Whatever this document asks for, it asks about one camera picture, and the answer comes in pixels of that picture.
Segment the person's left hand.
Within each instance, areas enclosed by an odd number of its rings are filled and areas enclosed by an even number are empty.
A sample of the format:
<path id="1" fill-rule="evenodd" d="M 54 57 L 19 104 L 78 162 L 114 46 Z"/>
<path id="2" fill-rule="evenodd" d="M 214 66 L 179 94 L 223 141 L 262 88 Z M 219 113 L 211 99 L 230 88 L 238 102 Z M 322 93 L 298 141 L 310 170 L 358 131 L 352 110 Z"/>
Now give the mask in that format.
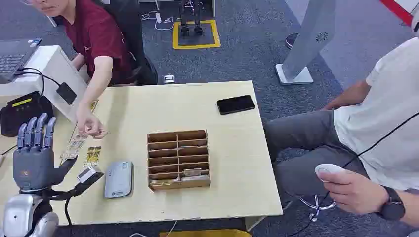
<path id="1" fill-rule="evenodd" d="M 107 135 L 103 124 L 92 113 L 90 105 L 79 104 L 76 112 L 78 134 L 84 138 L 102 139 Z"/>
<path id="2" fill-rule="evenodd" d="M 323 180 L 324 187 L 338 207 L 352 214 L 379 212 L 389 200 L 383 186 L 350 170 L 337 173 L 321 171 L 318 177 Z"/>

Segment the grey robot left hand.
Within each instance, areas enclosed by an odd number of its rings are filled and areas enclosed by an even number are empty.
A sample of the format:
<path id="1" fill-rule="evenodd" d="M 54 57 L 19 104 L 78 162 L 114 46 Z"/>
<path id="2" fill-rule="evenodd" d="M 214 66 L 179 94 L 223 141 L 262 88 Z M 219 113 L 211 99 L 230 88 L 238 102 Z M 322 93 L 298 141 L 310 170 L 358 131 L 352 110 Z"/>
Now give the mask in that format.
<path id="1" fill-rule="evenodd" d="M 19 127 L 13 152 L 13 178 L 21 192 L 32 192 L 60 184 L 76 163 L 67 159 L 55 167 L 53 136 L 56 117 L 47 113 L 33 117 Z"/>

